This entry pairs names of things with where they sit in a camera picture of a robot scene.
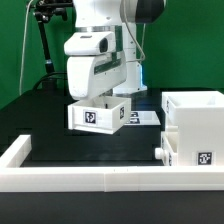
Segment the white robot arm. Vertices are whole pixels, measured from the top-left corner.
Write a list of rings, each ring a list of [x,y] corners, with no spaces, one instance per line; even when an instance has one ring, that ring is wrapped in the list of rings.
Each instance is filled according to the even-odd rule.
[[[76,31],[64,44],[71,96],[91,99],[108,91],[144,90],[140,62],[145,55],[136,26],[154,22],[166,0],[72,0]]]

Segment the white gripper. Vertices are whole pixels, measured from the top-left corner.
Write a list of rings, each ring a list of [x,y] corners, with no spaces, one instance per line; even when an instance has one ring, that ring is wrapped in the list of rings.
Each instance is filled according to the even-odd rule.
[[[116,61],[107,55],[70,57],[67,61],[69,92],[73,99],[92,99],[126,81],[125,55]]]

